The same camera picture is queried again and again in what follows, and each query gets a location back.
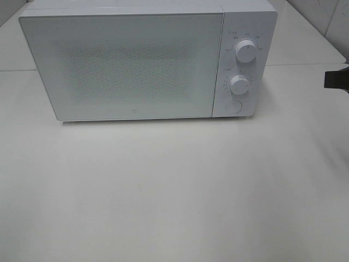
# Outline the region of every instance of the power level knob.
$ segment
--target power level knob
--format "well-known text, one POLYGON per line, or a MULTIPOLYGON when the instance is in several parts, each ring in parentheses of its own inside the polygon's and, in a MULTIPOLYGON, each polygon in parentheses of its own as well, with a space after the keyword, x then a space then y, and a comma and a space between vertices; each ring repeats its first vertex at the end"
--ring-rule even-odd
POLYGON ((241 40, 235 45, 235 55, 242 63, 249 63, 255 59, 257 44, 252 39, 241 40))

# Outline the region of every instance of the microwave door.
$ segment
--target microwave door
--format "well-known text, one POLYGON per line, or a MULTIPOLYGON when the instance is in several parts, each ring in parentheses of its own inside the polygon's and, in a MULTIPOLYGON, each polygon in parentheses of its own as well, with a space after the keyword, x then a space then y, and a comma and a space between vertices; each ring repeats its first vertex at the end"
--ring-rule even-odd
POLYGON ((23 17, 21 24, 59 120, 211 117, 222 17, 23 17))

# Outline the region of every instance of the white knob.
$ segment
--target white knob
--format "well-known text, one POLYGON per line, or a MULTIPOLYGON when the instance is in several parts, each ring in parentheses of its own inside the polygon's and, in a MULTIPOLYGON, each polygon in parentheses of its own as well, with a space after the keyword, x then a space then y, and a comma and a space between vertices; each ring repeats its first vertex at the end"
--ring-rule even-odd
POLYGON ((246 77, 243 75, 237 75, 228 82, 228 87, 233 94, 239 96, 246 93, 250 89, 251 85, 246 77))
POLYGON ((253 40, 241 40, 235 46, 236 58, 242 63, 249 63, 255 59, 257 44, 253 40))

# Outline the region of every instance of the white countertop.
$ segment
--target white countertop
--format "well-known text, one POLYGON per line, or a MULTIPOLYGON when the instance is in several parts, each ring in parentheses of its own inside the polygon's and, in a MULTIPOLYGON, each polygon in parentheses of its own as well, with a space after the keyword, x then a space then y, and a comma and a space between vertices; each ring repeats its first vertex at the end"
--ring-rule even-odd
POLYGON ((343 67, 268 66, 251 118, 66 124, 0 72, 2 260, 347 262, 343 67))
MULTIPOLYGON (((270 0, 279 12, 267 64, 334 64, 345 58, 284 0, 270 0)), ((36 68, 18 16, 26 4, 0 27, 0 71, 36 68)))

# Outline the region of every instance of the control panel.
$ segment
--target control panel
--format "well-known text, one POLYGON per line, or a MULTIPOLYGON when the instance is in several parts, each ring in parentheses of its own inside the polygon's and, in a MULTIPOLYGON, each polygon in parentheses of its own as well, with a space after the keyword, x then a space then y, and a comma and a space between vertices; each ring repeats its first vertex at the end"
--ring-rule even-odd
POLYGON ((257 103, 277 13, 225 13, 213 117, 250 116, 257 103))

